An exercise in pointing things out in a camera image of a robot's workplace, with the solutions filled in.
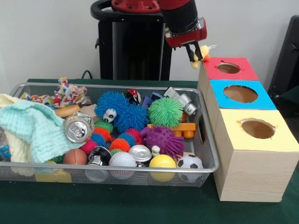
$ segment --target purple spiky ball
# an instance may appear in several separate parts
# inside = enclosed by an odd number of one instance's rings
[[[183,155],[185,144],[182,142],[183,137],[174,137],[171,129],[162,126],[156,126],[154,129],[146,127],[140,132],[146,146],[151,149],[153,146],[160,147],[160,154],[166,154],[173,159],[177,155]]]

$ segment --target white wall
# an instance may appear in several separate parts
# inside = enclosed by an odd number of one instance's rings
[[[99,77],[95,0],[1,0],[0,92],[28,78]],[[244,56],[267,88],[298,0],[196,0],[207,21],[211,56]],[[197,80],[185,49],[173,52],[171,80]]]

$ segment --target green table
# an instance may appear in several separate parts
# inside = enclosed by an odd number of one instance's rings
[[[29,80],[52,82],[57,80]],[[176,86],[197,82],[70,80],[75,84]],[[3,223],[298,223],[299,173],[281,203],[220,202],[213,175],[201,188],[0,182]]]

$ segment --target blue box lid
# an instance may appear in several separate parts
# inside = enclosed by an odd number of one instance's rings
[[[259,81],[210,80],[220,108],[276,110]]]

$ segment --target black cable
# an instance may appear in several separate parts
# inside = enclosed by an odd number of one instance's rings
[[[82,75],[81,79],[83,79],[83,78],[85,77],[85,74],[86,74],[86,73],[89,74],[90,79],[93,79],[93,76],[92,76],[92,74],[90,73],[89,70],[85,70],[85,71],[83,72],[83,75]]]

